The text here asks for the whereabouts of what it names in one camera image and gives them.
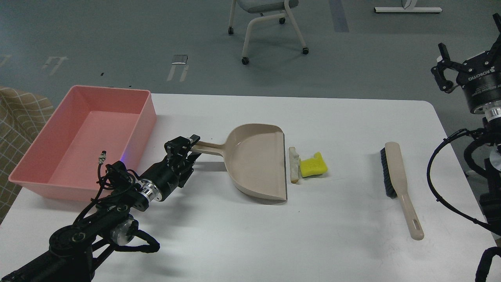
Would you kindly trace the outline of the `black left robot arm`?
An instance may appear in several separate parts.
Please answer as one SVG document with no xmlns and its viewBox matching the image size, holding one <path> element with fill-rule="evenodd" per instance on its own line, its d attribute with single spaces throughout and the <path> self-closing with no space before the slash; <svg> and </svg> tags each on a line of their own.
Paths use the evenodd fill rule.
<svg viewBox="0 0 501 282">
<path fill-rule="evenodd" d="M 98 173 L 99 190 L 74 222 L 54 232 L 48 251 L 6 275 L 3 282 L 90 282 L 115 251 L 153 253 L 159 242 L 139 229 L 131 209 L 144 212 L 186 184 L 199 153 L 200 137 L 179 136 L 165 143 L 165 158 L 141 175 L 121 161 Z"/>
</svg>

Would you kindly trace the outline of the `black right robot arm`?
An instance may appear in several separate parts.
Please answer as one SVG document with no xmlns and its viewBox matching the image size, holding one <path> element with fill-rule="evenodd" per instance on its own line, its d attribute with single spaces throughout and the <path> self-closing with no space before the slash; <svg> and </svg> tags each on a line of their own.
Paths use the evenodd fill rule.
<svg viewBox="0 0 501 282">
<path fill-rule="evenodd" d="M 489 50 L 458 63 L 450 59 L 446 46 L 439 43 L 440 57 L 437 65 L 431 68 L 437 86 L 446 93 L 461 88 L 470 113 L 483 115 L 483 125 L 476 130 L 458 130 L 444 139 L 433 152 L 426 171 L 428 187 L 438 203 L 496 235 L 500 235 L 500 46 L 500 38 L 497 38 Z M 431 180 L 433 161 L 440 150 L 463 136 L 472 139 L 463 152 L 467 166 L 487 180 L 488 192 L 479 199 L 485 222 L 459 211 L 447 202 Z"/>
</svg>

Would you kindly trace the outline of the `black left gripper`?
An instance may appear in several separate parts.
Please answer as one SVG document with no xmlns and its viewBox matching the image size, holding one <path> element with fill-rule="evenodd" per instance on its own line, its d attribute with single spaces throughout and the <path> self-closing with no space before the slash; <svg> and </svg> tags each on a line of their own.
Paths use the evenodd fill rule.
<svg viewBox="0 0 501 282">
<path fill-rule="evenodd" d="M 152 164 L 140 175 L 140 180 L 154 186 L 156 201 L 164 201 L 177 187 L 184 187 L 192 175 L 193 165 L 202 155 L 191 152 L 200 140 L 200 136 L 178 136 L 164 144 L 166 156 L 160 162 Z"/>
</svg>

